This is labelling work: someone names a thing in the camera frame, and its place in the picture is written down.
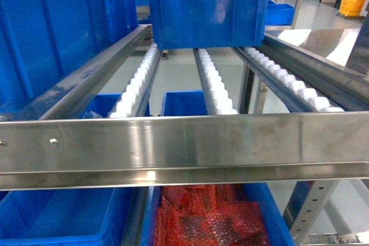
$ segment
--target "red bubble wrap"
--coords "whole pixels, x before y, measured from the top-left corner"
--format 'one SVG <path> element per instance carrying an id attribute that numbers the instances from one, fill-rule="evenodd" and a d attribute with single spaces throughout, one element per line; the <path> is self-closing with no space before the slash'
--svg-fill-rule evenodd
<path id="1" fill-rule="evenodd" d="M 190 193 L 182 186 L 163 187 L 161 194 L 176 207 L 187 209 L 189 206 Z"/>
<path id="2" fill-rule="evenodd" d="M 218 206 L 223 206 L 232 202 L 245 201 L 246 197 L 241 184 L 219 184 L 216 186 L 216 200 Z"/>
<path id="3" fill-rule="evenodd" d="M 259 206 L 240 185 L 165 187 L 155 246 L 269 246 Z"/>
<path id="4" fill-rule="evenodd" d="M 191 201 L 188 212 L 190 214 L 205 214 L 217 208 L 215 186 L 206 189 L 190 189 Z"/>

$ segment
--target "stainless steel rail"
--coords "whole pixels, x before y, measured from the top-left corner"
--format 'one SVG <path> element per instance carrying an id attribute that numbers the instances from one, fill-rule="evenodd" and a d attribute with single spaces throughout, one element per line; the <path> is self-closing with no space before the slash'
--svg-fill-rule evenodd
<path id="1" fill-rule="evenodd" d="M 2 122 L 0 190 L 364 178 L 368 123 L 368 112 Z"/>
<path id="2" fill-rule="evenodd" d="M 266 35 L 260 51 L 348 111 L 369 110 L 369 78 Z"/>
<path id="3" fill-rule="evenodd" d="M 113 46 L 57 83 L 19 112 L 13 120 L 76 118 L 150 31 L 140 25 Z"/>

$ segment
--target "bolt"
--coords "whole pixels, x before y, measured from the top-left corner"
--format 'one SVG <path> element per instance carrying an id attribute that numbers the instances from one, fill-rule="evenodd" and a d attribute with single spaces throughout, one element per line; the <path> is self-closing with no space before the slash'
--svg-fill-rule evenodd
<path id="1" fill-rule="evenodd" d="M 58 145 L 59 144 L 59 141 L 56 138 L 52 138 L 52 139 L 50 139 L 50 144 L 52 144 L 52 145 Z"/>

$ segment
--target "blue storage bin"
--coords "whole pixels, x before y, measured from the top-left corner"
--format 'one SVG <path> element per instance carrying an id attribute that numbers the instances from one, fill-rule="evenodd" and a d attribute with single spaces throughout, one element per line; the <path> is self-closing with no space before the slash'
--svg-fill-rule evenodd
<path id="1" fill-rule="evenodd" d="M 136 17 L 128 0 L 126 17 Z M 0 113 L 15 113 L 75 71 L 126 32 L 112 25 L 108 0 L 1 0 Z"/>
<path id="2" fill-rule="evenodd" d="M 207 115 L 202 90 L 165 92 L 161 114 L 165 116 Z"/>
<path id="3" fill-rule="evenodd" d="M 268 0 L 149 0 L 159 49 L 258 46 Z"/>
<path id="4" fill-rule="evenodd" d="M 136 6 L 149 6 L 149 0 L 135 0 Z"/>
<path id="5" fill-rule="evenodd" d="M 0 201 L 7 195 L 8 191 L 0 191 Z"/>
<path id="6" fill-rule="evenodd" d="M 118 41 L 138 26 L 135 0 L 109 0 L 107 13 L 114 40 Z"/>
<path id="7" fill-rule="evenodd" d="M 290 4 L 277 4 L 269 1 L 266 12 L 266 25 L 291 25 L 295 8 Z"/>
<path id="8" fill-rule="evenodd" d="M 119 246 L 133 191 L 10 192 L 0 202 L 0 245 Z"/>
<path id="9" fill-rule="evenodd" d="M 115 103 L 120 98 L 120 93 L 107 93 L 107 94 L 98 94 L 96 95 L 92 101 L 88 104 L 86 109 L 81 114 L 80 118 L 85 115 L 85 113 L 95 112 L 98 115 L 101 115 L 103 118 L 106 118 L 108 113 L 113 109 Z M 150 116 L 150 105 L 148 104 L 145 112 L 145 116 Z"/>
<path id="10" fill-rule="evenodd" d="M 203 115 L 202 107 L 205 105 L 202 92 L 170 92 L 164 95 L 163 107 L 161 115 L 175 116 L 190 115 L 190 112 L 195 112 L 193 115 Z M 243 191 L 247 196 L 247 200 L 256 201 L 259 204 L 260 211 L 263 216 L 266 231 L 268 233 L 271 246 L 294 246 L 295 243 L 289 230 L 279 213 L 278 207 L 273 199 L 272 194 L 266 183 L 251 183 L 243 184 Z M 155 237 L 155 224 L 157 208 L 160 206 L 160 187 L 150 187 L 148 191 L 144 221 L 142 225 L 140 246 L 152 246 Z"/>

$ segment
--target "white roller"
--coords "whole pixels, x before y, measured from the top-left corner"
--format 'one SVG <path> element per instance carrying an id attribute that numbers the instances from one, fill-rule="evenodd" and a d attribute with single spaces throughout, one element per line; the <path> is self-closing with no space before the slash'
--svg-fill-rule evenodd
<path id="1" fill-rule="evenodd" d="M 212 94 L 212 97 L 214 98 L 228 98 L 228 91 L 226 89 L 219 89 L 219 90 L 211 90 L 210 93 Z"/>
<path id="2" fill-rule="evenodd" d="M 264 58 L 261 58 L 260 60 L 258 60 L 258 62 L 261 63 L 261 64 L 264 64 L 267 61 L 269 61 L 269 58 L 268 57 L 264 57 Z"/>
<path id="3" fill-rule="evenodd" d="M 281 80 L 283 76 L 288 75 L 288 72 L 286 71 L 286 69 L 279 69 L 275 70 L 273 72 L 273 75 L 275 75 L 277 79 Z"/>
<path id="4" fill-rule="evenodd" d="M 282 76 L 281 80 L 282 80 L 282 83 L 287 86 L 290 82 L 296 81 L 296 77 L 292 74 L 288 74 L 288 75 Z"/>
<path id="5" fill-rule="evenodd" d="M 308 100 L 308 102 L 318 111 L 320 111 L 321 109 L 330 107 L 328 98 L 322 97 L 322 96 L 312 97 Z"/>
<path id="6" fill-rule="evenodd" d="M 126 118 L 129 114 L 126 112 L 111 112 L 109 118 Z"/>
<path id="7" fill-rule="evenodd" d="M 225 89 L 225 86 L 223 82 L 211 82 L 209 83 L 209 88 L 214 91 L 222 91 Z"/>
<path id="8" fill-rule="evenodd" d="M 274 61 L 273 61 L 273 60 L 267 60 L 266 62 L 262 63 L 262 65 L 263 65 L 265 68 L 268 68 L 268 66 L 275 65 L 275 63 L 274 63 Z"/>
<path id="9" fill-rule="evenodd" d="M 236 109 L 221 109 L 219 110 L 219 115 L 237 115 L 238 111 Z"/>
<path id="10" fill-rule="evenodd" d="M 221 81 L 221 77 L 218 75 L 218 76 L 214 76 L 212 78 L 210 78 L 210 82 L 213 82 L 213 83 L 222 83 Z"/>
<path id="11" fill-rule="evenodd" d="M 224 99 L 223 102 L 221 103 L 221 107 L 222 109 L 233 109 L 232 99 L 230 98 Z"/>
<path id="12" fill-rule="evenodd" d="M 304 89 L 298 90 L 298 95 L 301 96 L 302 98 L 304 98 L 304 100 L 307 101 L 312 97 L 317 97 L 318 93 L 313 88 L 304 88 Z"/>
<path id="13" fill-rule="evenodd" d="M 344 112 L 344 110 L 340 107 L 328 107 L 322 108 L 320 112 Z"/>
<path id="14" fill-rule="evenodd" d="M 303 81 L 292 81 L 289 82 L 287 87 L 289 87 L 290 89 L 292 89 L 294 92 L 298 92 L 299 89 L 304 89 L 306 88 L 305 83 Z"/>
<path id="15" fill-rule="evenodd" d="M 281 66 L 280 65 L 270 65 L 266 69 L 268 69 L 273 74 L 274 71 L 280 70 Z"/>

